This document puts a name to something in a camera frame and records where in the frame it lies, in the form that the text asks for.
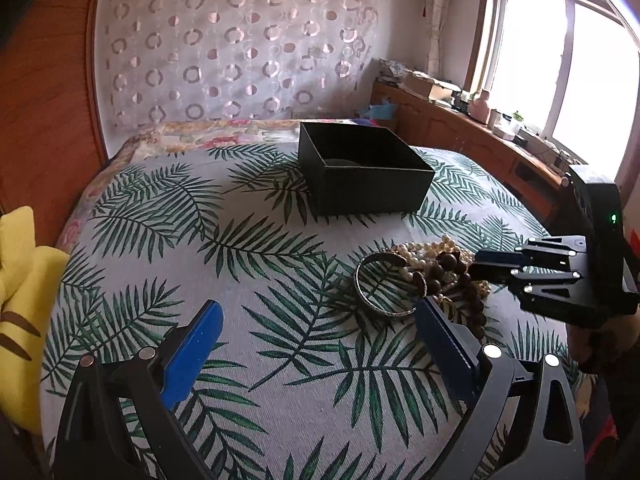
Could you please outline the circle pattern sheer curtain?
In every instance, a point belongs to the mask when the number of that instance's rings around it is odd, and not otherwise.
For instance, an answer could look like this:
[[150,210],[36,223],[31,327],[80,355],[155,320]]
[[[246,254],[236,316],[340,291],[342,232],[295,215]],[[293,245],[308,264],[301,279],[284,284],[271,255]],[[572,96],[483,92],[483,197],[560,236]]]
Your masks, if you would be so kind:
[[346,116],[376,26],[376,0],[99,0],[104,126]]

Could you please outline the blue bag by bed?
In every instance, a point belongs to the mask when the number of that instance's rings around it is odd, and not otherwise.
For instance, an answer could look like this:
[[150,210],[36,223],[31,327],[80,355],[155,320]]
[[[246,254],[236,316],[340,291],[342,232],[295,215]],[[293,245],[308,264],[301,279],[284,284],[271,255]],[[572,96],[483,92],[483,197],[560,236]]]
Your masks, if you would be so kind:
[[381,104],[369,104],[358,112],[361,118],[370,120],[392,120],[395,116],[397,105],[390,101],[383,101]]

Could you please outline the cardboard box on cabinet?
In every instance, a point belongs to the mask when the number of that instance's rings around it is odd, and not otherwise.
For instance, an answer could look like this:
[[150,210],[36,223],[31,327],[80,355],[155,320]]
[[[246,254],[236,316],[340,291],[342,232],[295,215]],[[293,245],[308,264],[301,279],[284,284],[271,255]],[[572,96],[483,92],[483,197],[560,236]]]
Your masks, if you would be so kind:
[[433,78],[418,70],[406,73],[402,84],[409,91],[430,100],[446,100],[451,98],[454,92],[461,91],[455,84]]

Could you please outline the wooden side cabinet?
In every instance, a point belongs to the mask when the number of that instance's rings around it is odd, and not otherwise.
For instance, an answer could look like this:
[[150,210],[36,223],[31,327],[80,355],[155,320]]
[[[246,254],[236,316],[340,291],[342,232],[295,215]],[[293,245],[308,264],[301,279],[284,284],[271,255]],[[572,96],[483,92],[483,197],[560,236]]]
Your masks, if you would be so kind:
[[456,110],[377,81],[370,102],[383,101],[396,106],[390,123],[402,140],[469,157],[513,192],[541,223],[552,223],[561,205],[561,177],[524,148],[494,136]]

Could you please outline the brown wooden wardrobe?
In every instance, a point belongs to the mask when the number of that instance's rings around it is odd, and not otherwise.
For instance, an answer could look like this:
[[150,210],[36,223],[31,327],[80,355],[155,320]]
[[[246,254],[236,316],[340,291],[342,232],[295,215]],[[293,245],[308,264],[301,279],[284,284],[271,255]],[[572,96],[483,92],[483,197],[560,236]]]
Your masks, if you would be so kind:
[[106,166],[96,102],[98,0],[32,0],[1,48],[1,209],[29,206],[52,246]]

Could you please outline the window with white frame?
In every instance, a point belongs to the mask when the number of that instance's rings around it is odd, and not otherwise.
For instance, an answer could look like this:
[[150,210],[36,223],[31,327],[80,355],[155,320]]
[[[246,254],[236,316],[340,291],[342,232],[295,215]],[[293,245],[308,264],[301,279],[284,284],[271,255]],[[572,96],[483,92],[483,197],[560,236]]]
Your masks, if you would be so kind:
[[480,0],[469,87],[548,148],[615,177],[634,149],[639,49],[606,0]]

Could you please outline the pink thermos jug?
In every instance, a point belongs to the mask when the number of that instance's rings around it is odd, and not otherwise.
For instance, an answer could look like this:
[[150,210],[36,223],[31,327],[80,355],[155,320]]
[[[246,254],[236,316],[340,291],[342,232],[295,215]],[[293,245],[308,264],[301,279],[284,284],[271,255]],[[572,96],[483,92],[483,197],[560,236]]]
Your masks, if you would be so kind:
[[475,100],[469,102],[468,107],[469,116],[480,122],[482,125],[487,125],[490,116],[489,105],[489,91],[486,89],[480,90],[480,94]]

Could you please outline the palm leaf bed sheet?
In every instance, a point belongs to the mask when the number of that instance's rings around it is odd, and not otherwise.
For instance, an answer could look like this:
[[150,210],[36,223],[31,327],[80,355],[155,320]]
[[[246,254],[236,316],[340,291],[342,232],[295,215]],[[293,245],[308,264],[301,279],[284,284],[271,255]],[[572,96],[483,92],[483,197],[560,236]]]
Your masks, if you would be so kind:
[[416,333],[363,307],[352,274],[374,252],[424,263],[511,250],[544,228],[476,162],[421,148],[435,170],[420,209],[317,214],[295,143],[238,158],[196,150],[126,174],[186,167],[161,198],[179,237],[163,255],[103,248],[89,220],[62,276],[40,378],[43,440],[64,460],[63,405],[84,356],[126,361],[186,326],[207,300],[224,328],[172,410],[219,479],[422,479],[464,412]]

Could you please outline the silver metal bangle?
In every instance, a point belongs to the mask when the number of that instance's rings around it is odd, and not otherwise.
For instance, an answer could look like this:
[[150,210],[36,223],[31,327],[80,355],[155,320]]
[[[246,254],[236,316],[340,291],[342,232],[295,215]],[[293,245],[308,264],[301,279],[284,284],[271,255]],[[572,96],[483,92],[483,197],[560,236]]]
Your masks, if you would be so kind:
[[352,282],[363,307],[393,321],[413,316],[416,303],[426,296],[422,268],[397,252],[366,255],[356,264]]

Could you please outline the yellow plush toy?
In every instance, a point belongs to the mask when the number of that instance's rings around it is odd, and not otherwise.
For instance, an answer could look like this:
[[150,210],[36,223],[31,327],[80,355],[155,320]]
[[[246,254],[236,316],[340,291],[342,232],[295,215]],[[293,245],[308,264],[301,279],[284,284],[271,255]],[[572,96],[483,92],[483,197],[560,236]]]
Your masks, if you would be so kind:
[[44,342],[69,258],[36,244],[29,206],[1,217],[1,411],[32,434],[41,434]]

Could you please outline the black open jewelry box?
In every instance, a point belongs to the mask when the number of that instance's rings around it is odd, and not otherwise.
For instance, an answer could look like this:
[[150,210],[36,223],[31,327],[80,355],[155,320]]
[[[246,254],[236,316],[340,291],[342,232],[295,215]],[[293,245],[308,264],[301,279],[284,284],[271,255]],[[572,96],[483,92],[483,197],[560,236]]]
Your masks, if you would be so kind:
[[382,127],[303,122],[298,164],[319,214],[413,212],[435,170],[399,136]]

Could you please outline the floral quilt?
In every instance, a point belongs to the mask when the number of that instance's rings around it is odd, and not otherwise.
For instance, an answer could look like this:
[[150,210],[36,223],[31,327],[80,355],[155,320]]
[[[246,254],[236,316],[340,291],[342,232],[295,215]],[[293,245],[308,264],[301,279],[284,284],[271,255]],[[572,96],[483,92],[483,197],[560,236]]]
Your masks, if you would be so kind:
[[186,167],[162,171],[158,177],[126,174],[134,162],[160,155],[205,150],[227,158],[238,158],[251,146],[293,143],[299,138],[300,122],[287,120],[215,120],[171,122],[136,134],[82,192],[78,205],[66,221],[56,247],[68,254],[78,244],[86,223],[99,222],[103,248],[119,254],[132,249],[149,257],[163,255],[179,237],[171,216],[156,211],[158,201],[175,191],[188,176]]

